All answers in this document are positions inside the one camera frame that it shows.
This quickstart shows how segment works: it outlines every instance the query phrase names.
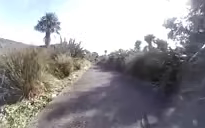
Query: overexposed sky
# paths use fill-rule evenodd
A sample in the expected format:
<path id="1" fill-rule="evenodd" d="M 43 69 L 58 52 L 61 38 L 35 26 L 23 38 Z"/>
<path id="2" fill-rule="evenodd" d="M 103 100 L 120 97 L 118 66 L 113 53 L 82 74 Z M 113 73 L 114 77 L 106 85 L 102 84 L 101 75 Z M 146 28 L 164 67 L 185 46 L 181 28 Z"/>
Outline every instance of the overexposed sky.
<path id="1" fill-rule="evenodd" d="M 0 37 L 42 45 L 34 26 L 55 12 L 63 37 L 76 38 L 90 51 L 133 48 L 146 34 L 167 39 L 165 19 L 185 13 L 186 0 L 0 0 Z M 52 43 L 59 37 L 52 35 Z"/>

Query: dry grass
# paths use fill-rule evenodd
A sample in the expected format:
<path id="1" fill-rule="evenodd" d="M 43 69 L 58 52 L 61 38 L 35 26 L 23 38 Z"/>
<path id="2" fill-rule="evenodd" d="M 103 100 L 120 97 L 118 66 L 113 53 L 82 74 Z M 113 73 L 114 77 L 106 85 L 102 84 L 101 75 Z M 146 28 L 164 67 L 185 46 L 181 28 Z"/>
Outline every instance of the dry grass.
<path id="1" fill-rule="evenodd" d="M 56 55 L 48 68 L 48 71 L 59 79 L 69 76 L 73 70 L 73 59 L 65 54 Z"/>
<path id="2" fill-rule="evenodd" d="M 21 98 L 36 95 L 41 90 L 38 86 L 44 69 L 44 60 L 36 49 L 14 51 L 0 58 L 0 92 L 21 94 Z"/>

